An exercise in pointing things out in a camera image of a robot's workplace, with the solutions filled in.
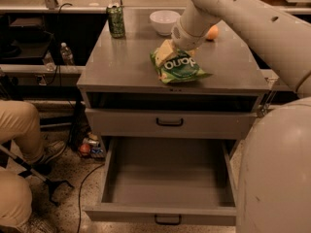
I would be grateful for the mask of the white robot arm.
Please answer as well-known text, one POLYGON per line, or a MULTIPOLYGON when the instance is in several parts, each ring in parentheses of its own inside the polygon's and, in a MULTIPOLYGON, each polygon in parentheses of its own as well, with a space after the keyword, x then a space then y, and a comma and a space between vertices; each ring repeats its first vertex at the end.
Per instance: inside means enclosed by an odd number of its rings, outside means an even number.
POLYGON ((220 20, 267 64, 270 90, 297 96, 263 116, 245 141, 236 233, 311 233, 311 25, 260 0, 188 0, 173 47, 196 49, 220 20))

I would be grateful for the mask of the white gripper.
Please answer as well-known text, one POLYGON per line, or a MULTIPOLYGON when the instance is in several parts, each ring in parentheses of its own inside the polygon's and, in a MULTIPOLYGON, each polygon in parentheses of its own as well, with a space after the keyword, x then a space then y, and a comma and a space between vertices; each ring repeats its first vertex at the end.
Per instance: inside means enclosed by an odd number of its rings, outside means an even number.
POLYGON ((199 26, 194 23, 187 25, 183 22, 183 17, 179 17, 171 31, 172 40, 165 40, 156 50, 155 65, 160 67, 166 61, 176 57, 177 49, 187 50, 188 55, 194 57, 195 49, 203 43, 206 32, 205 25, 199 26))

